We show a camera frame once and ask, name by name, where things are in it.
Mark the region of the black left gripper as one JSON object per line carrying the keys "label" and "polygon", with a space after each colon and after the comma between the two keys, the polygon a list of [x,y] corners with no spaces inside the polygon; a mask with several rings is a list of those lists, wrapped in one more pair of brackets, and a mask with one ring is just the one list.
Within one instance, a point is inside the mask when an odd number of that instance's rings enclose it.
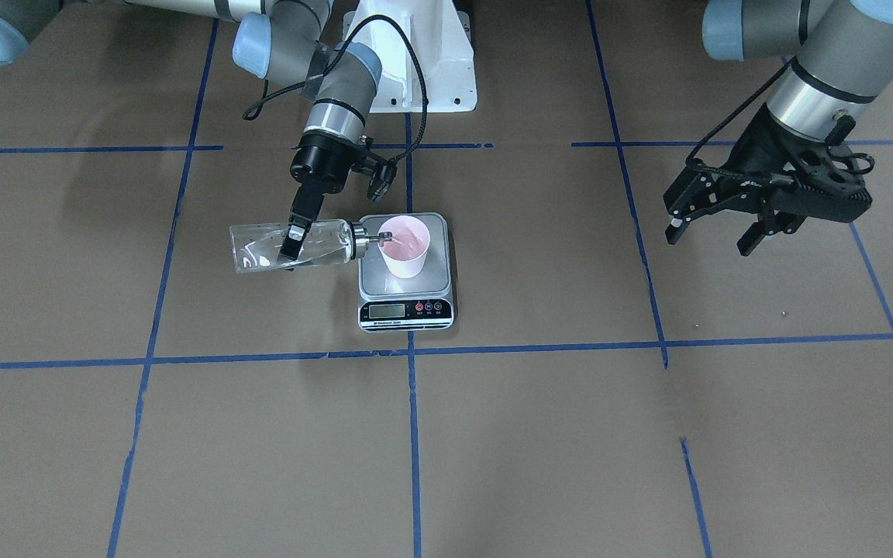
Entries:
{"label": "black left gripper", "polygon": [[796,233],[807,218],[853,222],[873,201],[865,183],[873,159],[846,142],[856,124],[844,112],[825,139],[808,139],[760,107],[722,166],[691,158],[667,188],[667,244],[678,244],[695,220],[720,211],[756,215],[736,243],[742,257],[766,237]]}

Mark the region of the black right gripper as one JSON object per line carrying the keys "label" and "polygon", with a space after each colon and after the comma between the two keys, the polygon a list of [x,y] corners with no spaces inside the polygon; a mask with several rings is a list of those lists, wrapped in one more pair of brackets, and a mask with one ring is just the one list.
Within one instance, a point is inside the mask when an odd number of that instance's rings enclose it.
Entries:
{"label": "black right gripper", "polygon": [[291,204],[288,225],[278,252],[280,264],[300,258],[305,237],[318,219],[326,194],[339,194],[345,188],[351,167],[362,157],[362,147],[322,130],[302,134],[290,166],[291,176],[300,184]]}

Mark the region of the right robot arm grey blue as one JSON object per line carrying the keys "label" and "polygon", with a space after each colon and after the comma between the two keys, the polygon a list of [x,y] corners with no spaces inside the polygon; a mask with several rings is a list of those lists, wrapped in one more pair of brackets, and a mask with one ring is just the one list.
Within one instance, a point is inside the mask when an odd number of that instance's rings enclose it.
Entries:
{"label": "right robot arm grey blue", "polygon": [[370,238],[362,225],[321,220],[327,195],[340,193],[352,172],[370,177],[369,198],[379,200],[397,172],[396,159],[371,151],[363,129],[381,84],[378,54],[349,35],[335,47],[320,41],[332,14],[329,1],[131,1],[131,24],[147,28],[145,53],[173,39],[173,25],[199,16],[237,22],[233,60],[276,84],[244,113],[259,116],[267,102],[292,91],[311,100],[307,125],[291,175],[300,184],[287,225],[256,236],[254,227],[235,226],[234,257],[240,272],[340,265],[361,258]]}

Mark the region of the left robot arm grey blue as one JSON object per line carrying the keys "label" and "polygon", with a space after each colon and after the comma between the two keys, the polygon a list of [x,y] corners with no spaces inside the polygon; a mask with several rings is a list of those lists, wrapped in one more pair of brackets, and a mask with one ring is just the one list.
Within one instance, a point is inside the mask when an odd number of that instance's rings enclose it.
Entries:
{"label": "left robot arm grey blue", "polygon": [[893,79],[893,1],[712,1],[702,39],[717,60],[789,60],[758,89],[765,102],[725,163],[685,158],[663,196],[667,243],[707,215],[751,213],[737,243],[747,257],[807,219],[851,223],[867,212],[875,162],[847,138]]}

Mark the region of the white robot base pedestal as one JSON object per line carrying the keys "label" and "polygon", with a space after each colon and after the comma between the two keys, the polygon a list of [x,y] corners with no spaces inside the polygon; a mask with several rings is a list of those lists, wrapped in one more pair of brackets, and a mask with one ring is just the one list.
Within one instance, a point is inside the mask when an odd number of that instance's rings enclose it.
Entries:
{"label": "white robot base pedestal", "polygon": [[399,34],[386,22],[370,22],[354,38],[377,54],[382,75],[373,113],[474,111],[478,88],[469,13],[456,1],[360,1],[343,15],[343,36],[369,16],[397,22],[417,56],[421,73]]}

